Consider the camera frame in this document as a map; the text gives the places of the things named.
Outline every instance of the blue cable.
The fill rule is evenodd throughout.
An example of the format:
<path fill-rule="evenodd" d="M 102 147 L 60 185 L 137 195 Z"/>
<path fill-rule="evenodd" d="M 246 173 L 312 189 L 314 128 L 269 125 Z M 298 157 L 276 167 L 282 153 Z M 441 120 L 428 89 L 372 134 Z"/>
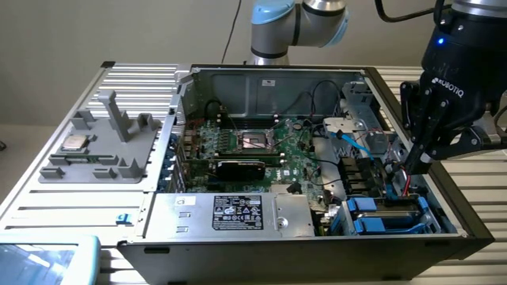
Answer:
<path fill-rule="evenodd" d="M 356 141 L 352 140 L 352 139 L 349 138 L 349 136 L 347 136 L 345 134 L 341 134 L 341 137 L 340 137 L 340 138 L 344 139 L 344 140 L 345 140 L 351 145 L 353 145 L 356 148 L 359 148 L 360 150 L 364 150 L 364 152 L 367 153 L 367 156 L 369 157 L 369 159 L 373 160 L 373 156 L 371 155 L 369 150 L 368 150 L 365 147 L 363 147 L 361 145 L 359 145 L 359 143 L 356 143 Z"/>

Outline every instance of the robotiq logo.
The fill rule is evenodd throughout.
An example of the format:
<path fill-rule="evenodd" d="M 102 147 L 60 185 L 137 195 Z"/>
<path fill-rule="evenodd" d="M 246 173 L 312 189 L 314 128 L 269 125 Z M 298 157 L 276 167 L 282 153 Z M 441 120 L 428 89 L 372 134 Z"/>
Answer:
<path fill-rule="evenodd" d="M 452 93 L 455 93 L 459 96 L 459 98 L 461 98 L 465 94 L 465 92 L 461 89 L 459 89 L 457 86 L 452 85 L 445 80 L 441 80 L 437 77 L 435 77 L 431 82 L 433 84 L 440 84 L 443 87 L 445 87 Z"/>

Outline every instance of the power supply label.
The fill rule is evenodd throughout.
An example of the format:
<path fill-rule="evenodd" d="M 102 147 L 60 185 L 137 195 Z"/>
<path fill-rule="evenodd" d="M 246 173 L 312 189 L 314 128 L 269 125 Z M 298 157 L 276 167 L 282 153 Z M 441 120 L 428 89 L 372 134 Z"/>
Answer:
<path fill-rule="evenodd" d="M 214 196 L 214 230 L 262 230 L 260 196 Z"/>

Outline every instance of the slatted table surface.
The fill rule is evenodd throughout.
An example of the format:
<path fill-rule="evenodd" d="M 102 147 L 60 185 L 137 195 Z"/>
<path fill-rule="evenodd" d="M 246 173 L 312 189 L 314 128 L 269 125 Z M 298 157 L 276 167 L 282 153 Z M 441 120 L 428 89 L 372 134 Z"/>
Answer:
<path fill-rule="evenodd" d="M 417 80 L 420 68 L 380 66 L 379 73 L 399 98 L 399 86 Z M 178 73 L 184 65 L 116 64 L 98 73 L 73 108 L 88 108 L 96 117 L 106 111 L 96 101 L 94 89 L 114 89 L 117 105 L 129 116 L 149 112 L 162 120 Z M 0 206 L 0 229 L 8 232 L 89 233 L 102 243 L 98 284 L 145 284 L 128 261 L 114 250 L 116 241 L 133 231 L 132 226 L 117 226 L 114 217 L 129 213 L 136 219 L 142 198 L 141 186 L 82 185 L 46 187 L 36 182 L 38 168 L 58 142 L 68 126 L 54 135 Z M 428 269 L 412 281 L 353 284 L 507 284 L 507 153 L 496 151 L 465 159 L 445 161 L 443 165 L 483 219 L 496 242 L 464 261 L 445 261 Z"/>

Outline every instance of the open computer tower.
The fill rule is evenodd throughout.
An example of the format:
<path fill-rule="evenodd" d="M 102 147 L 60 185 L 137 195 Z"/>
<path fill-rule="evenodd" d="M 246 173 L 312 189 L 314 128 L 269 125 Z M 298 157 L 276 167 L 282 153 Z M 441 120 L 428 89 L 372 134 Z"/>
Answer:
<path fill-rule="evenodd" d="M 408 280 L 492 242 L 441 164 L 407 176 L 373 68 L 193 65 L 117 248 L 149 284 Z"/>

